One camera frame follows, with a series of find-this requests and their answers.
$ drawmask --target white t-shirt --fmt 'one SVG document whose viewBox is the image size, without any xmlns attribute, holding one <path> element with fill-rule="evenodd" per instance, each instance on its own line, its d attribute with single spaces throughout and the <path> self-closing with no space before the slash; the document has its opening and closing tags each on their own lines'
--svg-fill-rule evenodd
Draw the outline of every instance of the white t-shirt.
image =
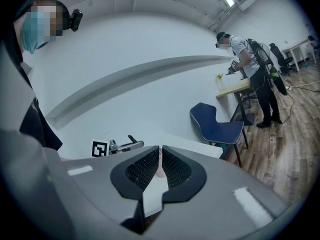
<svg viewBox="0 0 320 240">
<path fill-rule="evenodd" d="M 243 51 L 243 49 L 247 49 L 247 51 L 249 52 L 249 54 L 251 56 L 251 62 L 248 65 L 244 66 L 243 70 L 244 70 L 246 76 L 250 79 L 254 75 L 254 73 L 257 72 L 257 70 L 260 67 L 260 65 L 256 59 L 255 53 L 251 49 L 250 44 L 248 44 L 248 42 L 246 40 L 244 40 L 242 37 L 231 35 L 230 36 L 230 46 L 240 61 L 243 60 L 243 58 L 241 58 L 241 56 L 240 56 L 240 53 Z"/>
</svg>

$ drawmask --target black shoe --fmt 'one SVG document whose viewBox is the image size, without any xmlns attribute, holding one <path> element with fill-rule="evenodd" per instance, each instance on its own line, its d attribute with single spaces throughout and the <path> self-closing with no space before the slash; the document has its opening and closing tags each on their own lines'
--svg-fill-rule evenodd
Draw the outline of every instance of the black shoe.
<svg viewBox="0 0 320 240">
<path fill-rule="evenodd" d="M 279 125 L 282 125 L 282 121 L 280 120 L 279 115 L 272 115 L 271 120 L 277 122 Z"/>
<path fill-rule="evenodd" d="M 271 122 L 270 123 L 265 123 L 265 122 L 259 122 L 256 124 L 256 127 L 258 128 L 267 128 L 271 126 Z"/>
</svg>

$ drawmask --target table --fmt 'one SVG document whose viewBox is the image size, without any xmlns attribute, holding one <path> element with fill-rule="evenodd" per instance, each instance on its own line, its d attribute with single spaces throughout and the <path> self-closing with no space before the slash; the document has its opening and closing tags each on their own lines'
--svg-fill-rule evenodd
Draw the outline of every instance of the table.
<svg viewBox="0 0 320 240">
<path fill-rule="evenodd" d="M 241 80 L 237 84 L 234 84 L 226 89 L 223 89 L 215 96 L 217 98 L 220 98 L 220 97 L 223 97 L 228 94 L 235 94 L 235 96 L 239 102 L 241 116 L 242 116 L 241 118 L 239 118 L 239 119 L 237 118 L 236 120 L 243 121 L 244 126 L 253 126 L 254 122 L 255 122 L 255 114 L 254 113 L 246 114 L 245 109 L 244 109 L 244 105 L 242 103 L 242 99 L 240 97 L 240 92 L 243 90 L 249 89 L 249 88 L 250 88 L 250 81 L 246 78 L 246 79 Z"/>
<path fill-rule="evenodd" d="M 188 140 L 166 132 L 160 132 L 153 134 L 149 138 L 143 138 L 143 142 L 145 146 L 162 147 L 163 145 L 167 145 L 184 150 L 190 150 L 216 159 L 220 158 L 223 153 L 221 147 Z M 162 210 L 162 195 L 168 190 L 167 177 L 160 178 L 155 174 L 143 192 L 143 210 L 145 217 L 158 213 Z"/>
<path fill-rule="evenodd" d="M 314 51 L 313 48 L 311 48 L 311 43 L 310 43 L 310 40 L 309 40 L 309 39 L 303 40 L 302 42 L 299 42 L 299 43 L 297 43 L 297 44 L 295 44 L 295 45 L 293 45 L 293 46 L 291 46 L 291 47 L 288 47 L 288 48 L 282 50 L 282 52 L 283 52 L 284 54 L 286 54 L 287 57 L 288 57 L 288 53 L 291 53 L 291 54 L 292 54 L 292 57 L 293 57 L 293 60 L 294 60 L 294 64 L 295 64 L 295 66 L 296 66 L 296 71 L 298 71 L 298 72 L 300 71 L 300 69 L 299 69 L 298 61 L 297 61 L 297 58 L 296 58 L 296 56 L 295 56 L 294 50 L 295 50 L 295 49 L 299 49 L 301 58 L 304 58 L 303 53 L 302 53 L 302 50 L 301 50 L 301 45 L 303 45 L 303 44 L 305 44 L 305 43 L 309 44 L 309 47 L 310 47 L 310 49 L 311 49 L 311 53 L 312 53 L 312 57 L 313 57 L 314 63 L 317 64 L 316 56 L 315 56 L 315 51 Z"/>
</svg>

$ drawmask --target person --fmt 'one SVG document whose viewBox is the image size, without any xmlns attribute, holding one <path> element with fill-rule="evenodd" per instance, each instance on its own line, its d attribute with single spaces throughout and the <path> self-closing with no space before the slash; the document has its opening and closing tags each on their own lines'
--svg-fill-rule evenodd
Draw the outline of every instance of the person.
<svg viewBox="0 0 320 240">
<path fill-rule="evenodd" d="M 4 45 L 15 67 L 32 88 L 23 70 L 23 52 L 33 54 L 49 41 L 61 36 L 69 28 L 69 11 L 57 0 L 32 0 L 19 11 L 4 37 Z M 37 139 L 43 147 L 58 150 L 62 146 L 43 116 L 37 98 L 34 98 L 20 126 L 20 132 Z"/>
<path fill-rule="evenodd" d="M 263 121 L 257 123 L 256 126 L 259 128 L 270 127 L 272 121 L 281 124 L 278 102 L 269 84 L 266 66 L 259 64 L 250 44 L 245 39 L 226 32 L 219 32 L 216 39 L 223 48 L 232 48 L 240 60 L 233 70 L 239 71 L 243 68 L 253 86 L 264 115 Z"/>
</svg>

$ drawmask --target wooden floor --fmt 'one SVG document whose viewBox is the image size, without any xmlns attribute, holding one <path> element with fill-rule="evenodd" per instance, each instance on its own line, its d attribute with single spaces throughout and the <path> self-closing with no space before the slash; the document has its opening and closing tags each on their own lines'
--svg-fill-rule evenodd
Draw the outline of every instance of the wooden floor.
<svg viewBox="0 0 320 240">
<path fill-rule="evenodd" d="M 282 75 L 286 86 L 298 86 L 320 81 L 320 61 L 308 67 L 301 65 L 300 71 L 290 71 L 290 76 Z M 302 86 L 320 91 L 320 83 Z M 249 149 L 243 136 L 238 149 L 242 167 L 258 178 L 289 204 L 306 195 L 313 184 L 320 165 L 320 93 L 299 88 L 288 91 L 294 98 L 291 116 L 282 125 L 272 123 L 272 127 L 260 129 L 256 123 L 263 120 L 263 112 L 258 100 L 251 101 L 255 113 L 253 126 L 245 126 Z M 289 116 L 292 98 L 283 96 L 274 88 L 282 122 Z M 229 148 L 225 159 L 238 165 L 234 148 Z"/>
</svg>

